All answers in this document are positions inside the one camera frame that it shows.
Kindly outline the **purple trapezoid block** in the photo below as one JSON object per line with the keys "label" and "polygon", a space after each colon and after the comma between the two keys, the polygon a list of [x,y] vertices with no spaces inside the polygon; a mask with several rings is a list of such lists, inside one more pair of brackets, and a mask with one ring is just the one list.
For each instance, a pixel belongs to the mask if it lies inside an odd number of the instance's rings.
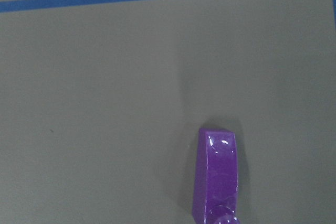
{"label": "purple trapezoid block", "polygon": [[239,223],[235,133],[201,128],[195,166],[192,216],[196,223]]}

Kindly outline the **brown paper table cover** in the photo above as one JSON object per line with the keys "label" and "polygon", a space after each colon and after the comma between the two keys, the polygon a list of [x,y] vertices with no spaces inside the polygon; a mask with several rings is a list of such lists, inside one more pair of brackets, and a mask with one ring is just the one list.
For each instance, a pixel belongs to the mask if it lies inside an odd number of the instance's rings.
{"label": "brown paper table cover", "polygon": [[241,223],[335,223],[335,0],[1,0],[1,223],[193,223],[198,130]]}

